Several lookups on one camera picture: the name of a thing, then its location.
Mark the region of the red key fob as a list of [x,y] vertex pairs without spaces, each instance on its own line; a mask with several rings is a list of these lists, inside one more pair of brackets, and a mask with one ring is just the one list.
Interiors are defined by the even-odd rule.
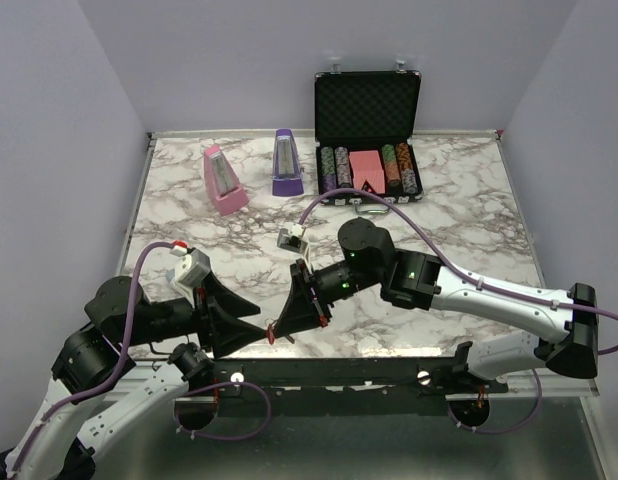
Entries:
[[266,336],[269,344],[273,345],[275,343],[275,332],[272,324],[267,327]]

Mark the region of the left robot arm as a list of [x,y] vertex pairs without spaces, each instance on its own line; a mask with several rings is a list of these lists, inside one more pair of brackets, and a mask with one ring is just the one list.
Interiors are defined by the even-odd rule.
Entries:
[[[259,307],[208,273],[190,298],[151,302],[129,276],[107,280],[85,306],[89,324],[70,335],[51,368],[47,393],[25,437],[0,453],[0,479],[89,479],[117,435],[180,395],[214,387],[213,361],[264,337],[246,322]],[[103,412],[97,409],[135,361],[122,345],[197,334],[150,377]]]

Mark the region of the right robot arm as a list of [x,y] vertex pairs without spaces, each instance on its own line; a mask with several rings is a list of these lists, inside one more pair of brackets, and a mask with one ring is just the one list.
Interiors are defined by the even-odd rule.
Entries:
[[534,289],[446,265],[435,255],[396,247],[388,230],[355,218],[338,231],[343,260],[313,270],[304,260],[290,267],[291,288],[266,338],[326,327],[331,308],[372,286],[394,307],[451,311],[516,328],[516,333],[458,347],[449,379],[469,392],[484,380],[536,368],[569,378],[598,374],[595,291],[580,283],[568,290]]

